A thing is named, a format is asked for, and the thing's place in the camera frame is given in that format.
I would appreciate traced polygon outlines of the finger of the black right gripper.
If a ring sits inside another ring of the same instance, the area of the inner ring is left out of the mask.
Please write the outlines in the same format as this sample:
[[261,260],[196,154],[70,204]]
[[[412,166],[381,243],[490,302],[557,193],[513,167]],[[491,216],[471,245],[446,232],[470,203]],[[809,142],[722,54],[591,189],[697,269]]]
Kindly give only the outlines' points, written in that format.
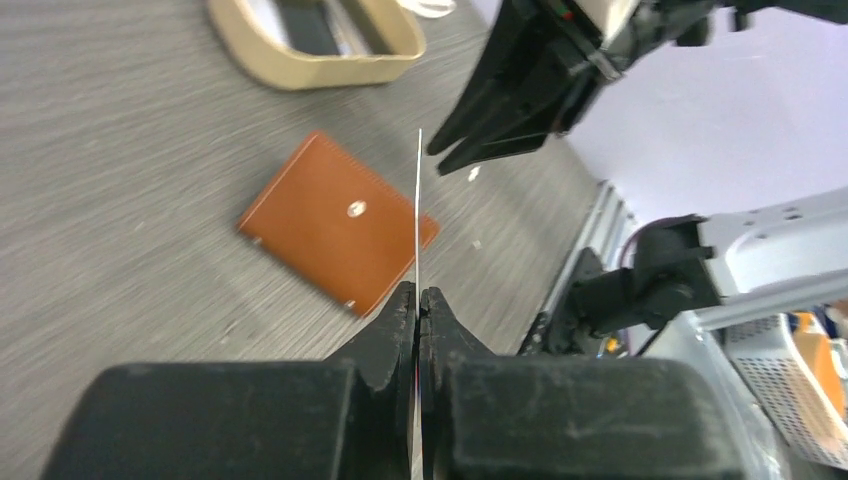
[[476,68],[454,109],[426,145],[429,155],[514,156],[550,133],[550,69]]
[[547,134],[532,134],[482,143],[465,139],[438,164],[437,171],[444,176],[481,162],[531,153],[540,149],[547,138]]

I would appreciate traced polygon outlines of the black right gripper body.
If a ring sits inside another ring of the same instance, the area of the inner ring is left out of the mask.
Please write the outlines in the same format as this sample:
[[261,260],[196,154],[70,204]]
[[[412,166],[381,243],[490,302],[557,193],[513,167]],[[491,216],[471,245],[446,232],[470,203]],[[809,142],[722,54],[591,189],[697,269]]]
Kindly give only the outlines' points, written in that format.
[[562,134],[662,42],[660,1],[505,1],[476,68],[549,68],[549,135]]

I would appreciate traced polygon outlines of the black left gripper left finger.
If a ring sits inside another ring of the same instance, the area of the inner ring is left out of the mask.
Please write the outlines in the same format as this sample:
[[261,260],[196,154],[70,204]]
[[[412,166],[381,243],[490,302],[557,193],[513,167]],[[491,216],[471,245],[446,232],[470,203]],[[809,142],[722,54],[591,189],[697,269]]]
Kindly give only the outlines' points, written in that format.
[[321,361],[135,363],[88,386],[46,479],[407,479],[415,289]]

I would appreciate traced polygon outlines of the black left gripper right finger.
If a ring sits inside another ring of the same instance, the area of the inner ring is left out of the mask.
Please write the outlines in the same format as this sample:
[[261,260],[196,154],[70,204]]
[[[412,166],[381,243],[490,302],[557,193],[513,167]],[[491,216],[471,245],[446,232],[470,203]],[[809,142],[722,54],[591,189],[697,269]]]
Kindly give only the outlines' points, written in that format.
[[420,296],[427,479],[744,479],[718,398],[673,360],[499,356]]

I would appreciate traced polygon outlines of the orange leather card holder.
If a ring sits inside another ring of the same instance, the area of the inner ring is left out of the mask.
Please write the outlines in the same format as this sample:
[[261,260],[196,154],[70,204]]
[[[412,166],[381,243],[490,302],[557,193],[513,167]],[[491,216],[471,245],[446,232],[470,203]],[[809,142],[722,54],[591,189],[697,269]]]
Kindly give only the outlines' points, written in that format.
[[[414,261],[412,202],[320,131],[244,212],[239,231],[357,316],[371,314]],[[421,247],[440,231],[422,215]]]

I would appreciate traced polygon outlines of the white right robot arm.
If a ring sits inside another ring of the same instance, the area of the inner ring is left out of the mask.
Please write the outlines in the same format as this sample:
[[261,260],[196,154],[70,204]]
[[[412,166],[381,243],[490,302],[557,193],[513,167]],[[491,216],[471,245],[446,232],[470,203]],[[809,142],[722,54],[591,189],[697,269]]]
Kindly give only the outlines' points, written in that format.
[[[717,1],[505,1],[453,111],[426,151],[438,171],[538,150],[566,134],[600,92],[666,43],[707,44]],[[686,215],[644,226],[630,265],[555,288],[523,355],[588,353],[597,339],[847,266],[844,191],[749,214]]]

